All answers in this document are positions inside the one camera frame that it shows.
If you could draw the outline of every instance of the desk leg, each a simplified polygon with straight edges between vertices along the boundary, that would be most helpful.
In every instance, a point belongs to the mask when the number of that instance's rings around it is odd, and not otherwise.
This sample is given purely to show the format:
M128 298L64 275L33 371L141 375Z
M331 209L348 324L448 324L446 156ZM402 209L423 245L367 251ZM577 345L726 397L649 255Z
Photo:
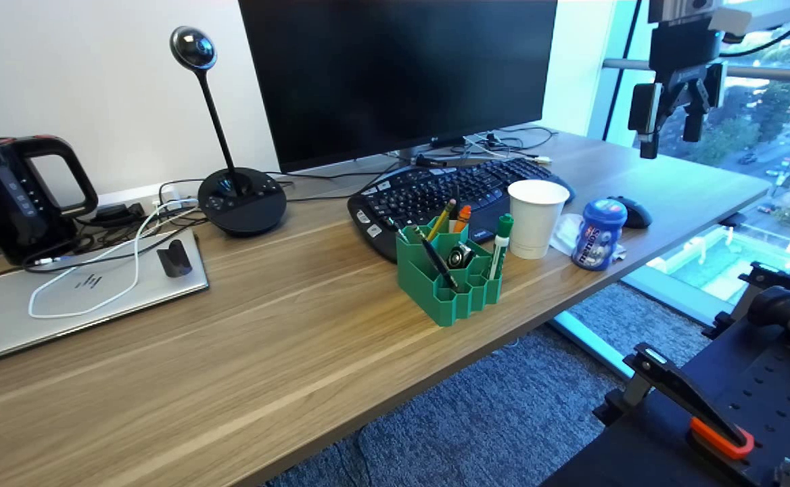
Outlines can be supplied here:
M590 329L577 314L563 312L550 324L565 339L577 340L577 345L581 345L590 356L608 366L620 378L634 378L634 367L622 362L624 354Z

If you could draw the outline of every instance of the black keyboard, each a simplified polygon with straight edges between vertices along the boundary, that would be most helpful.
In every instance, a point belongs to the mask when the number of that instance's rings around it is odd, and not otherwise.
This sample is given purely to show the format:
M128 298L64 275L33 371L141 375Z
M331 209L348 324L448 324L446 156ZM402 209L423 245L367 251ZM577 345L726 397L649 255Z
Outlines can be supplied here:
M471 168L401 168L379 175L347 199L348 216L381 258L396 263L398 226L425 224L448 199L471 205L471 237L496 237L498 216L508 213L505 187L519 179L547 179L569 187L553 171L527 160L490 160Z

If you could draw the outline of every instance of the white paper cup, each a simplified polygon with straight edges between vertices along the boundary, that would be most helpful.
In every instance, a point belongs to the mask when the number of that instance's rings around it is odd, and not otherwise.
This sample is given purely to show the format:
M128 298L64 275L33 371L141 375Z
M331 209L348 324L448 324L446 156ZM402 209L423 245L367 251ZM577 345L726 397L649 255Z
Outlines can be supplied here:
M565 199L569 190L555 180L526 179L508 183L508 212L515 220L508 248L515 258L547 258Z

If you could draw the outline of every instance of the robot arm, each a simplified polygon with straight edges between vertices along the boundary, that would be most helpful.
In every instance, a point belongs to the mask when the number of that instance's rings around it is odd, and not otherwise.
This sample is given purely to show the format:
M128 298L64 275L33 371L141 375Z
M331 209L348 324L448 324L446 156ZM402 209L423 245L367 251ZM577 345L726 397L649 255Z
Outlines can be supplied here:
M653 83L634 90L628 128L639 132L641 156L654 160L662 122L688 109L684 141L701 137L710 109L723 102L726 63L723 40L790 21L790 0L649 0Z

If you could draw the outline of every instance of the blue can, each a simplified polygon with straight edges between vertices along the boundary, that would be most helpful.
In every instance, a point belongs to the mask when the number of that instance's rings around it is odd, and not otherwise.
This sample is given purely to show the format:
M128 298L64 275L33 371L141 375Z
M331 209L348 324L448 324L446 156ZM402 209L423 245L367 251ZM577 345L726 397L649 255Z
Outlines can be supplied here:
M572 259L590 270L608 267L624 222L628 209L620 199L586 203Z

